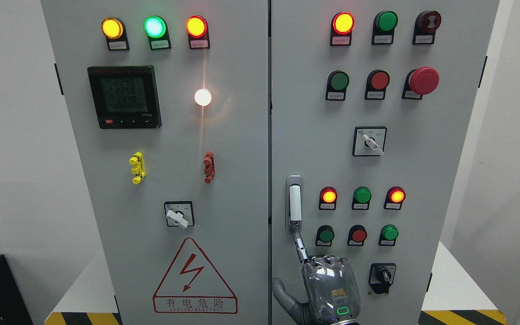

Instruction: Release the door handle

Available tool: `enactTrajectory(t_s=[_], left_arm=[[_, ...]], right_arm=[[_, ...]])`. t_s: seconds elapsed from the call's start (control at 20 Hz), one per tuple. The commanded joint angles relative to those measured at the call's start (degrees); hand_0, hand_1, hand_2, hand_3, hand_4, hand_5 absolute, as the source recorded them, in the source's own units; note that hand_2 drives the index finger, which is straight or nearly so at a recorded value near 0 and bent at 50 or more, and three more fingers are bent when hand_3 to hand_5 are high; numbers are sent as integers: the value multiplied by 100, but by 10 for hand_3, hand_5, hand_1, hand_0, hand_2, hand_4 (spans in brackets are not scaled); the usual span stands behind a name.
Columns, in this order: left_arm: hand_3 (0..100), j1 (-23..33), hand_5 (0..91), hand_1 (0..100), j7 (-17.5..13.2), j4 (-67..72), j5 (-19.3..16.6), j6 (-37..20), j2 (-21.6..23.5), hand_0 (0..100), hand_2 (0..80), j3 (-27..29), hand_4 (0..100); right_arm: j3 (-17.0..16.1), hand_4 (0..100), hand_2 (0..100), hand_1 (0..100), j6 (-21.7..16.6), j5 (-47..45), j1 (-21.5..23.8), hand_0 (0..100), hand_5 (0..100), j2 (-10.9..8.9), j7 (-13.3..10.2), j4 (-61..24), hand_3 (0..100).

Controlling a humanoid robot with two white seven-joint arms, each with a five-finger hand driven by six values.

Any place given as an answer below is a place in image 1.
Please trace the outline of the grey robotic humanoid hand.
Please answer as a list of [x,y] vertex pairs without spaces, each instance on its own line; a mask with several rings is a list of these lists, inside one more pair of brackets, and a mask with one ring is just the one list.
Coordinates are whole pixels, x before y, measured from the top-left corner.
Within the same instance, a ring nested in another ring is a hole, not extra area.
[[361,302],[348,259],[334,255],[310,257],[298,227],[290,225],[288,229],[297,247],[309,300],[299,302],[279,278],[272,279],[274,298],[297,325],[357,325]]

